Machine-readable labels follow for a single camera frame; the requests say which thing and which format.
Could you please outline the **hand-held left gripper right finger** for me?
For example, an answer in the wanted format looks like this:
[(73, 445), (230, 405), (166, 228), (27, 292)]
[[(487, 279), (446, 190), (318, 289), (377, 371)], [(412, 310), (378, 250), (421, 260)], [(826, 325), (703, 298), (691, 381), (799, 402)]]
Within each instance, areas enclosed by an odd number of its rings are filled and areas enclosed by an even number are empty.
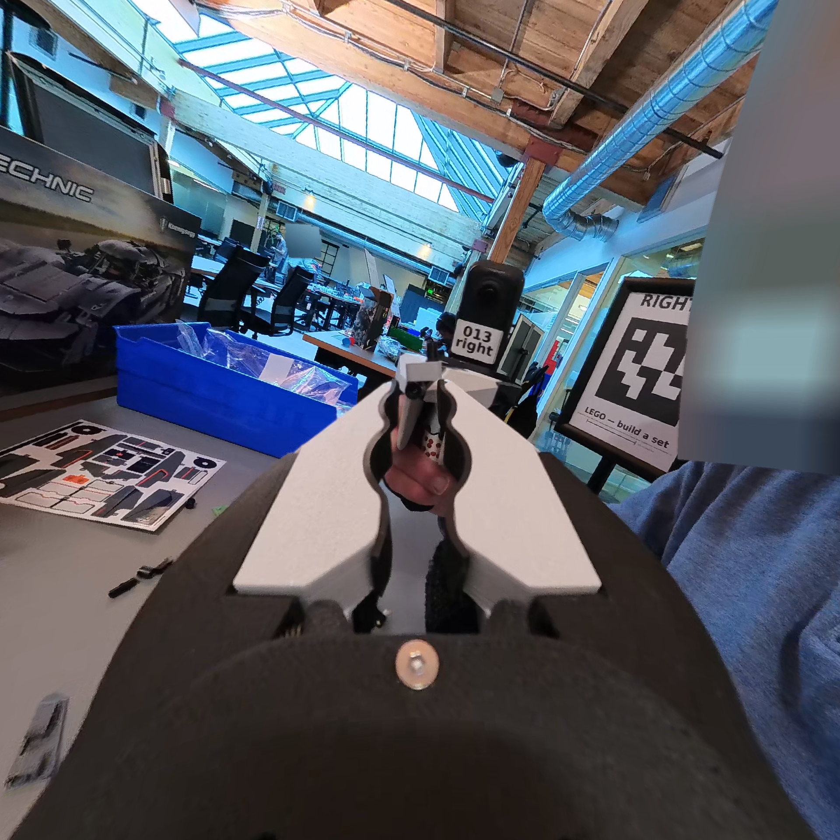
[(466, 558), (467, 596), (489, 616), (501, 602), (597, 593), (599, 574), (530, 442), (448, 379), (439, 419), (456, 483), (446, 529)]

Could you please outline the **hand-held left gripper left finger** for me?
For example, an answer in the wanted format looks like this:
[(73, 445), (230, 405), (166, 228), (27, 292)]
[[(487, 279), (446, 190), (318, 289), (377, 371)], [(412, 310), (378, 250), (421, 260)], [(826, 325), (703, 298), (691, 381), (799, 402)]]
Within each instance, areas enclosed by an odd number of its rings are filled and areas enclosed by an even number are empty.
[(391, 464), (399, 390), (380, 386), (300, 447), (233, 580), (238, 595), (337, 603), (356, 631), (381, 628), (391, 574)]

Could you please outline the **pile of clear plastic bags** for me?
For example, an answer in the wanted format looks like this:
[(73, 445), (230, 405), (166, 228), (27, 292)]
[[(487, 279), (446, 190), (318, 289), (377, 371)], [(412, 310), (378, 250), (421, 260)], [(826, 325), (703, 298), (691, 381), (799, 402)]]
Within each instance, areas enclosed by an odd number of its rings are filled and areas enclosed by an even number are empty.
[(309, 360), (269, 352), (213, 328), (199, 339), (192, 325), (181, 320), (176, 324), (181, 350), (191, 356), (331, 406), (339, 416), (357, 403), (355, 386)]

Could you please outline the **wooden edged table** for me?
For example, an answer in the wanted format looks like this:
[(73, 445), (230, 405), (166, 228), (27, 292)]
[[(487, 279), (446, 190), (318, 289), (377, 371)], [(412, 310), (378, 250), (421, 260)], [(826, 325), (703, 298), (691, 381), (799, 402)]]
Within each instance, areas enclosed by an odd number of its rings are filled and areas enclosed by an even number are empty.
[(358, 344), (345, 343), (350, 336), (340, 330), (305, 332), (301, 337), (304, 342), (316, 346), (321, 353), (340, 356), (352, 365), (374, 371), (379, 376), (391, 379), (396, 376), (395, 363), (386, 358), (382, 352), (376, 348), (366, 350)]

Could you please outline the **dark printed lego box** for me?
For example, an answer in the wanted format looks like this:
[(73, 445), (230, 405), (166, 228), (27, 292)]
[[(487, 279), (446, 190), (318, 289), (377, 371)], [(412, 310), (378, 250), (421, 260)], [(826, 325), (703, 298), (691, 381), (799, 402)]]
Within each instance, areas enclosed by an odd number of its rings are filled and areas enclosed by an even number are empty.
[(1, 139), (2, 395), (114, 372), (116, 328), (180, 314), (200, 220), (154, 133), (7, 54), (23, 133)]

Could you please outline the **black office chair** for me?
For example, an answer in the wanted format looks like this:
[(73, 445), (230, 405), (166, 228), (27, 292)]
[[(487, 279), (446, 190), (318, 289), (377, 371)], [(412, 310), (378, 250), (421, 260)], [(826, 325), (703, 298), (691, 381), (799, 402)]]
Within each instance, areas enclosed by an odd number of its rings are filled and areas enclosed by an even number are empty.
[(237, 247), (219, 271), (208, 282), (198, 306), (196, 320), (216, 329), (239, 331), (242, 307), (270, 259)]
[[(245, 301), (240, 309), (240, 331), (251, 332), (253, 338), (259, 335), (268, 337), (287, 336), (294, 332), (298, 303), (315, 281), (313, 271), (296, 266), (287, 276), (281, 287), (268, 281), (258, 281), (245, 294)], [(273, 292), (269, 316), (262, 318), (257, 313), (259, 298), (265, 298)]]

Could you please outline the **framed marker sign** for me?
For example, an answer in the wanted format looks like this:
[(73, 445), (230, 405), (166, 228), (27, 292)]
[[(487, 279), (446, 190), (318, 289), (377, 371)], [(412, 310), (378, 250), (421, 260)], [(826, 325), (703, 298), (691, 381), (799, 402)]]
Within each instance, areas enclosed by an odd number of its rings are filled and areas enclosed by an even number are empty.
[(694, 279), (626, 277), (555, 431), (652, 482), (678, 462), (679, 401)]

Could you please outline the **lego sticker sheet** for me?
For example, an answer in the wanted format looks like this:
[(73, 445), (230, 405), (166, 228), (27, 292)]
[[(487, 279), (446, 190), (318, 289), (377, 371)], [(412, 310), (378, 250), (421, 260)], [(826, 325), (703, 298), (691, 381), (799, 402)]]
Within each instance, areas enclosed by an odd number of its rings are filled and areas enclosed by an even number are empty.
[(1, 503), (157, 532), (225, 466), (81, 419), (2, 447)]

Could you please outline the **silver air duct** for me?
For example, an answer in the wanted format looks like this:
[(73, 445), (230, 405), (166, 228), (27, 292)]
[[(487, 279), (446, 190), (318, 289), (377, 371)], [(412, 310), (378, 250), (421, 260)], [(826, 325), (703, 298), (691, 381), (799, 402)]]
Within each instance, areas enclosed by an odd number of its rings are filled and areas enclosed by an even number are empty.
[(555, 232), (575, 240), (602, 241), (615, 234), (615, 219), (603, 214), (583, 216), (573, 211), (573, 205), (756, 56), (776, 6), (776, 1), (732, 2), (709, 24), (604, 140), (546, 197), (542, 215)]

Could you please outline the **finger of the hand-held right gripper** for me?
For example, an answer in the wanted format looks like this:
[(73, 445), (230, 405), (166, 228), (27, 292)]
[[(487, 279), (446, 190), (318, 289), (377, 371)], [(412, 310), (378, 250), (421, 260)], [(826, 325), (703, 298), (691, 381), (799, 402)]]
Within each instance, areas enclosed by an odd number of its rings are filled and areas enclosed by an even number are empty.
[(457, 385), (483, 407), (490, 409), (495, 402), (499, 381), (475, 371), (443, 371), (443, 380)]
[[(413, 444), (422, 450), (444, 450), (445, 432), (437, 408), (437, 385), (443, 378), (444, 362), (429, 360), (419, 353), (404, 353), (396, 368), (395, 379), (401, 393), (397, 447)], [(408, 382), (427, 385), (423, 402), (406, 399), (404, 389)]]

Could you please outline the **person's right hand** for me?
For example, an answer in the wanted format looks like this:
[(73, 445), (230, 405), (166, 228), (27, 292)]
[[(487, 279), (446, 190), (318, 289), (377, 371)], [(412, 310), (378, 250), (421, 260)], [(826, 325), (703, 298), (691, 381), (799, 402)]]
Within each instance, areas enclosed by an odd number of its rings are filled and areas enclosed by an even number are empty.
[(397, 441), (398, 429), (394, 429), (391, 432), (392, 464), (385, 472), (384, 483), (393, 494), (404, 499), (405, 504), (419, 506), (439, 517), (447, 516), (457, 491), (455, 478), (414, 444), (399, 449)]

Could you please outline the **person's blue sweater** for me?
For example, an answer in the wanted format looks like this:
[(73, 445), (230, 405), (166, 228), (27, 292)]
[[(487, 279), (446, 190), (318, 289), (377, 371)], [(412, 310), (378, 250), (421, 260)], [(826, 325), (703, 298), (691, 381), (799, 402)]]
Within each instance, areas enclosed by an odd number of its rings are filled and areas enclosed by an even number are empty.
[(839, 838), (839, 478), (692, 461), (611, 505), (659, 557), (814, 834)]

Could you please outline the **black lego beam pieces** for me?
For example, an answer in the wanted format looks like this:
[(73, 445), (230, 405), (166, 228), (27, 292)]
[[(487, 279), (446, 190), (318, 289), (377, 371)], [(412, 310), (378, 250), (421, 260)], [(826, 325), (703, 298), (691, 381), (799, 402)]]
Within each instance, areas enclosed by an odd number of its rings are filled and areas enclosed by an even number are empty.
[(130, 592), (139, 583), (144, 581), (152, 581), (158, 578), (173, 565), (174, 561), (175, 560), (173, 558), (166, 558), (165, 560), (163, 560), (155, 566), (141, 566), (135, 572), (135, 574), (128, 580), (122, 581), (119, 584), (115, 585), (113, 588), (111, 588), (111, 590), (108, 592), (108, 598), (111, 600), (116, 599), (121, 595)]

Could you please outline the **blue plastic bin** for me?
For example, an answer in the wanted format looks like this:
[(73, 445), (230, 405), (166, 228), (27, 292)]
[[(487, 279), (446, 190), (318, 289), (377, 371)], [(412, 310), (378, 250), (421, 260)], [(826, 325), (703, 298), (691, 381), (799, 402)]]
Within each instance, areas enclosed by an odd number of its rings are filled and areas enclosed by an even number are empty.
[[(206, 322), (186, 323), (199, 339), (213, 328)], [(299, 449), (340, 417), (331, 406), (182, 351), (176, 322), (124, 325), (114, 331), (121, 406), (276, 457)], [(223, 332), (269, 352), (310, 361)], [(315, 365), (359, 388), (355, 377)]]

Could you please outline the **dark printed cardboard box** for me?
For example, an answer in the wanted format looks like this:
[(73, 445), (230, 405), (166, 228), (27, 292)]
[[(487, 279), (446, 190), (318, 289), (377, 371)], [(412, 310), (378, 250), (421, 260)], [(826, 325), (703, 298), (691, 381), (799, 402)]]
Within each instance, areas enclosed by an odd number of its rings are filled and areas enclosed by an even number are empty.
[(391, 313), (393, 294), (387, 289), (368, 288), (362, 291), (359, 310), (353, 321), (350, 336), (361, 350), (373, 350), (382, 335)]

